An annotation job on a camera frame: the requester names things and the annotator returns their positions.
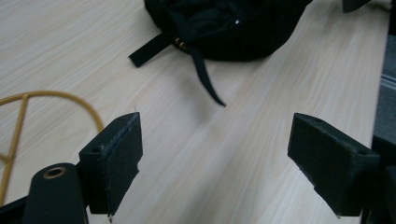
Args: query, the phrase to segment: black strap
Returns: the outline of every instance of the black strap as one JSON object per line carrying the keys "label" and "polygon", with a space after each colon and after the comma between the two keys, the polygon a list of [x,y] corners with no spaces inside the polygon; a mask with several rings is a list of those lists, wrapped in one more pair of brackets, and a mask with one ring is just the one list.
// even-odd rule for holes
{"label": "black strap", "polygon": [[189,48],[189,53],[194,60],[195,67],[196,67],[197,73],[198,73],[198,77],[201,80],[201,83],[206,88],[207,92],[209,92],[210,96],[212,96],[212,98],[216,101],[216,103],[218,103],[219,105],[222,105],[222,106],[226,106],[226,104],[224,104],[220,100],[220,98],[218,97],[218,95],[216,94],[215,90],[212,87],[210,78],[206,72],[204,57],[201,55],[201,53],[197,49]]}
{"label": "black strap", "polygon": [[143,47],[131,54],[129,58],[136,67],[140,67],[163,49],[166,49],[172,42],[173,39],[166,34],[157,35]]}

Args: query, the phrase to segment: light wood grain surface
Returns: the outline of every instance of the light wood grain surface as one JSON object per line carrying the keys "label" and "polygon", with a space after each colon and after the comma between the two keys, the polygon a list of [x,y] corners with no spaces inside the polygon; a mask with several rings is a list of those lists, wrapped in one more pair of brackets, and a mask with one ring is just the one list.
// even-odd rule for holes
{"label": "light wood grain surface", "polygon": [[[191,57],[172,47],[132,65],[129,54],[159,33],[143,1],[2,0],[0,98],[66,91],[91,103],[105,124],[141,113],[140,173],[116,223],[359,223],[333,214],[287,148],[295,112],[370,146],[388,18],[377,3],[343,14],[341,1],[315,0],[271,57],[206,61],[223,108],[200,85]],[[18,106],[0,107],[2,152]],[[25,196],[40,169],[77,163],[96,135],[68,101],[34,99],[28,109],[7,202]]]}

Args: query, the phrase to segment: black backpack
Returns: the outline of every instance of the black backpack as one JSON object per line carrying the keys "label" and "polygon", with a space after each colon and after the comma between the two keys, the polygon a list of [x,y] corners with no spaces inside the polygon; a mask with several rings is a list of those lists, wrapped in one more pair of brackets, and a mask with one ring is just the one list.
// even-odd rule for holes
{"label": "black backpack", "polygon": [[204,58],[250,61],[272,54],[288,41],[311,1],[145,0],[162,33],[130,58],[139,67],[173,44],[192,56],[206,90],[218,104],[225,105],[210,83]]}

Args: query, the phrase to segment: black fabric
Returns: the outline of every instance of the black fabric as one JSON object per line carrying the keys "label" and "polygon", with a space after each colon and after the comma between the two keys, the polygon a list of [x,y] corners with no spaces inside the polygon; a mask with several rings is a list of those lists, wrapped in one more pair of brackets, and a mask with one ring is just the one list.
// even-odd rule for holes
{"label": "black fabric", "polygon": [[136,67],[140,67],[163,49],[172,44],[172,38],[165,34],[160,34],[150,40],[145,47],[138,49],[129,58]]}
{"label": "black fabric", "polygon": [[210,83],[204,58],[251,61],[271,55],[288,41],[311,1],[145,0],[149,15],[163,33],[130,57],[138,67],[173,42],[191,54],[206,90],[225,105]]}
{"label": "black fabric", "polygon": [[206,90],[209,92],[210,96],[218,103],[219,105],[226,106],[218,95],[216,94],[215,90],[212,87],[210,82],[210,78],[207,75],[204,58],[202,57],[201,53],[197,49],[190,49],[190,54],[194,60],[195,67],[197,69],[198,77],[201,80],[201,83],[204,85]]}

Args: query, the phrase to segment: yellow wire frame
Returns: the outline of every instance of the yellow wire frame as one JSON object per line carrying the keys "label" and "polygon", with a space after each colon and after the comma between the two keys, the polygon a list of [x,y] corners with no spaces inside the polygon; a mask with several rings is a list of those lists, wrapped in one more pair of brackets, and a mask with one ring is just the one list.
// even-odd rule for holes
{"label": "yellow wire frame", "polygon": [[2,182],[0,185],[0,206],[2,206],[4,204],[4,201],[6,198],[8,181],[9,181],[9,177],[11,175],[12,167],[14,165],[14,160],[16,158],[17,148],[18,148],[18,144],[20,141],[20,137],[21,137],[21,130],[22,130],[25,114],[26,114],[26,109],[28,106],[28,101],[30,98],[39,97],[39,96],[55,96],[55,97],[66,98],[68,100],[71,100],[71,101],[81,105],[92,116],[93,121],[96,124],[96,128],[97,128],[98,132],[101,132],[104,129],[104,125],[103,125],[102,121],[100,120],[99,115],[92,108],[92,106],[90,106],[88,103],[86,103],[81,98],[79,98],[75,95],[69,94],[69,93],[65,93],[65,92],[61,92],[61,91],[29,91],[29,92],[12,95],[12,96],[9,96],[4,99],[0,99],[0,105],[5,105],[5,104],[11,103],[11,102],[22,100],[20,114],[18,116],[17,125],[16,125],[15,131],[14,131],[14,135],[12,137],[11,148],[10,148],[7,156],[0,154],[0,161],[3,161],[6,164],[5,170],[3,172],[3,179],[2,179]]}

